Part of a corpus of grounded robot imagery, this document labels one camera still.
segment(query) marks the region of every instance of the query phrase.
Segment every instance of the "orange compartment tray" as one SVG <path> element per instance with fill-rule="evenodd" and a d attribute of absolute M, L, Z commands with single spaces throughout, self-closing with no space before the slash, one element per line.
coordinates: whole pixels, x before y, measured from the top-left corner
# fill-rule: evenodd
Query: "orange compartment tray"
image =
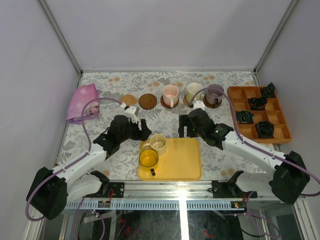
<path fill-rule="evenodd" d="M 143 181 L 197 181 L 202 176 L 199 142 L 195 138 L 167 138 L 166 153 L 159 157 L 155 176 L 139 163 L 138 177 Z"/>
<path fill-rule="evenodd" d="M 227 90 L 228 97 L 236 112 L 250 111 L 254 115 L 253 124 L 234 122 L 239 127 L 240 133 L 259 144 L 286 144 L 292 140 L 287 121 L 281 109 L 277 94 L 268 98 L 265 110 L 251 110 L 248 99 L 260 98 L 260 90 L 265 86 L 230 86 Z M 274 125 L 273 138 L 258 138 L 255 125 L 261 121 L 268 121 Z"/>

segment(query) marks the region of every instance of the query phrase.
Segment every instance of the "pink cloth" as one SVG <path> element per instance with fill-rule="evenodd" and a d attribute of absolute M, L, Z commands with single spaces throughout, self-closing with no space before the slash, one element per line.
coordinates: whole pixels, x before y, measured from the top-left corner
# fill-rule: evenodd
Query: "pink cloth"
<path fill-rule="evenodd" d="M 80 124 L 82 109 L 90 100 L 97 99 L 98 97 L 99 91 L 96 90 L 94 83 L 77 88 L 72 96 L 66 121 L 71 124 Z M 96 119 L 99 113 L 99 101 L 93 101 L 85 108 L 83 119 Z"/>

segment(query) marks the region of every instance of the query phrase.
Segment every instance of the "cork coaster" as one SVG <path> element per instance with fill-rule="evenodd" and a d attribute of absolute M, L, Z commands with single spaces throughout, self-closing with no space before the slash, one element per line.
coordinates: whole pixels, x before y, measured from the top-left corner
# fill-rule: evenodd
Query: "cork coaster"
<path fill-rule="evenodd" d="M 165 102 L 164 102 L 164 97 L 161 96 L 161 98 L 160 98 L 160 103 L 161 103 L 161 105 L 164 106 L 166 109 L 173 109 L 173 108 L 175 108 L 176 106 L 178 106 L 178 104 L 179 104 L 179 99 L 178 99 L 178 101 L 175 103 L 175 105 L 173 105 L 173 107 L 170 107 L 169 105 L 165 104 Z"/>
<path fill-rule="evenodd" d="M 191 107 L 189 106 L 189 103 L 187 102 L 187 95 L 184 95 L 184 97 L 183 97 L 183 103 L 184 103 L 184 105 L 186 105 L 188 108 L 191 108 Z"/>
<path fill-rule="evenodd" d="M 138 102 L 143 109 L 153 109 L 157 105 L 157 98 L 155 95 L 147 93 L 142 95 Z"/>
<path fill-rule="evenodd" d="M 213 104 L 208 103 L 207 96 L 204 96 L 203 103 L 206 107 L 208 107 L 210 109 L 216 109 L 216 108 L 220 107 L 220 105 L 222 104 L 222 99 L 220 100 L 220 102 L 217 105 L 213 105 Z"/>
<path fill-rule="evenodd" d="M 125 103 L 127 106 L 135 105 L 137 100 L 131 94 L 124 95 L 120 98 L 120 102 Z"/>

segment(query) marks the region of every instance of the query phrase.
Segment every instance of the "cream mug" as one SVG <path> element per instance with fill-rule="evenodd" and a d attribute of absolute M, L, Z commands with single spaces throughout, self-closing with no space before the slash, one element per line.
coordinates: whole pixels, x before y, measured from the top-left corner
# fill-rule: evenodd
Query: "cream mug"
<path fill-rule="evenodd" d="M 165 86 L 162 91 L 162 97 L 164 103 L 173 108 L 179 99 L 179 89 L 174 85 Z"/>
<path fill-rule="evenodd" d="M 162 156 L 167 151 L 167 139 L 162 134 L 155 134 L 150 138 L 149 142 L 142 145 L 142 149 L 155 150 L 159 156 Z"/>
<path fill-rule="evenodd" d="M 186 88 L 186 101 L 188 103 L 190 103 L 192 97 L 196 94 L 196 92 L 198 92 L 199 90 L 201 90 L 203 87 L 199 84 L 199 83 L 190 83 L 188 85 L 188 87 Z M 196 97 L 195 97 L 195 101 L 200 100 L 202 95 L 202 92 L 199 92 Z"/>

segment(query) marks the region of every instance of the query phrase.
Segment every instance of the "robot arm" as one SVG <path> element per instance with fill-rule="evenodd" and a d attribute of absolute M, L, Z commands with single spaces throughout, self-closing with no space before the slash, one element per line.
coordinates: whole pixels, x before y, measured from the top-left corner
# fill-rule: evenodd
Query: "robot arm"
<path fill-rule="evenodd" d="M 83 157 L 85 152 L 68 162 L 64 162 L 49 170 L 41 168 L 35 175 L 29 193 L 28 200 L 34 189 L 47 177 L 63 170 L 42 186 L 31 200 L 31 205 L 41 212 L 47 219 L 57 217 L 68 202 L 72 202 L 89 194 L 107 194 L 109 179 L 99 171 L 90 174 L 86 172 L 95 165 L 102 163 L 116 151 L 120 144 L 128 139 L 145 141 L 151 131 L 146 120 L 141 119 L 141 130 L 137 119 L 137 108 L 121 105 L 124 108 L 123 115 L 117 115 L 112 120 L 110 127 L 92 141 L 90 152 Z"/>
<path fill-rule="evenodd" d="M 266 173 L 237 171 L 232 178 L 233 180 L 236 178 L 235 184 L 243 192 L 273 193 L 283 202 L 293 204 L 310 180 L 306 173 L 274 158 L 274 156 L 282 157 L 306 169 L 299 154 L 294 151 L 289 154 L 274 151 L 242 136 L 244 141 L 271 152 L 273 157 L 244 144 L 232 127 L 223 123 L 215 124 L 204 111 L 201 101 L 194 103 L 193 111 L 188 115 L 179 116 L 180 138 L 184 137 L 184 127 L 187 127 L 187 137 L 200 137 L 208 145 L 243 157 L 266 171 Z"/>

